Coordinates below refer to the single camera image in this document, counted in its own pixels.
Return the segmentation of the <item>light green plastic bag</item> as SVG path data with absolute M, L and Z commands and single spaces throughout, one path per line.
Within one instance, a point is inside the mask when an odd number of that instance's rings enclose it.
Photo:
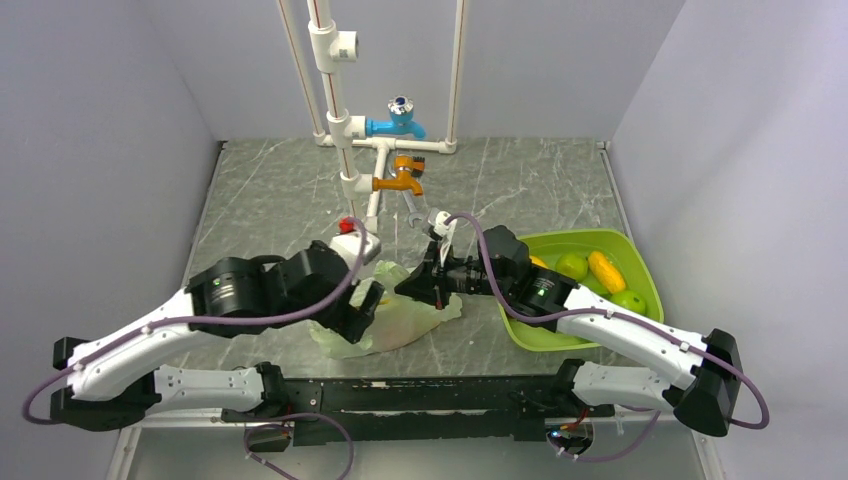
M 310 321 L 310 337 L 328 358 L 341 360 L 396 350 L 462 314 L 463 301 L 456 294 L 451 295 L 450 304 L 443 310 L 395 294 L 394 287 L 411 273 L 396 262 L 380 260 L 375 267 L 368 267 L 366 272 L 370 276 L 359 285 L 352 302 L 355 305 L 362 302 L 372 281 L 378 281 L 385 287 L 382 298 L 392 298 L 393 301 L 377 307 L 373 323 L 356 344 L 349 344 L 337 333 Z

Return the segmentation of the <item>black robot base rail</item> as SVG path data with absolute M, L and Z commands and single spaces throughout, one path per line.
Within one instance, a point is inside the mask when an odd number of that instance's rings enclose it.
M 323 414 L 355 441 L 509 437 L 542 441 L 548 426 L 611 405 L 583 408 L 552 375 L 289 379 L 287 414 Z

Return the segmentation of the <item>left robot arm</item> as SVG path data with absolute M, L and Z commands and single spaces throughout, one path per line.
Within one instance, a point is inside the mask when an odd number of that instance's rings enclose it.
M 53 423 L 102 432 L 174 410 L 220 408 L 272 420 L 292 410 L 280 367 L 237 370 L 171 365 L 181 353 L 312 320 L 358 342 L 384 289 L 372 283 L 359 305 L 357 271 L 381 250 L 370 233 L 313 241 L 290 257 L 227 257 L 192 277 L 161 306 L 97 340 L 66 337 L 54 345 L 64 387 L 50 397 Z

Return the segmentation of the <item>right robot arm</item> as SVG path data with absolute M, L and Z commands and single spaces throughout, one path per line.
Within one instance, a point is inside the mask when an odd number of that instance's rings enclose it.
M 528 245 L 499 225 L 487 229 L 478 255 L 457 258 L 432 240 L 421 263 L 395 292 L 437 309 L 452 294 L 501 294 L 517 315 L 538 327 L 602 345 L 633 367 L 567 360 L 551 388 L 557 411 L 618 404 L 667 411 L 692 430 L 724 437 L 742 385 L 736 338 L 675 330 L 614 304 L 589 287 L 531 260 Z

